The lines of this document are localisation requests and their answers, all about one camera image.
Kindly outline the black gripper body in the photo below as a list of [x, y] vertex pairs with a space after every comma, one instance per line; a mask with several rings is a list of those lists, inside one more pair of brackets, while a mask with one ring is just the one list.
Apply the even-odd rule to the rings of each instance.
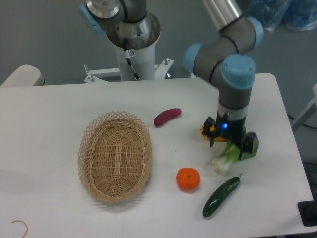
[[245, 136], [245, 121], [246, 117], [235, 121], [225, 121], [222, 117], [217, 117], [215, 137], [222, 137], [234, 142], [236, 145], [240, 145]]

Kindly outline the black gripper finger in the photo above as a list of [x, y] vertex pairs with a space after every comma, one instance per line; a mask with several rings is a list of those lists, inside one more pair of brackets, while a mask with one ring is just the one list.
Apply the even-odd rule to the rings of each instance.
[[208, 117], [203, 124], [203, 136], [206, 136], [210, 141], [210, 147], [213, 147], [215, 142], [215, 120]]
[[247, 159], [256, 155], [256, 133], [248, 132], [241, 143], [239, 159]]

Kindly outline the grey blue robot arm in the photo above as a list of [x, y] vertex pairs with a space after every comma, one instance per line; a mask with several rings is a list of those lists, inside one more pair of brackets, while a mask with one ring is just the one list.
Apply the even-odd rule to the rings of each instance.
[[[246, 18], [234, 0], [206, 0], [204, 6], [220, 37], [207, 46], [192, 44], [183, 61], [188, 71], [219, 90], [217, 116], [206, 119], [202, 134], [210, 145], [226, 139], [234, 146], [233, 157], [246, 159], [259, 145], [256, 134], [245, 130], [256, 69], [247, 52], [262, 40], [263, 28], [255, 18]], [[117, 47], [123, 81], [154, 78], [154, 45], [161, 27], [144, 0], [87, 0], [79, 12], [91, 31], [106, 34]]]

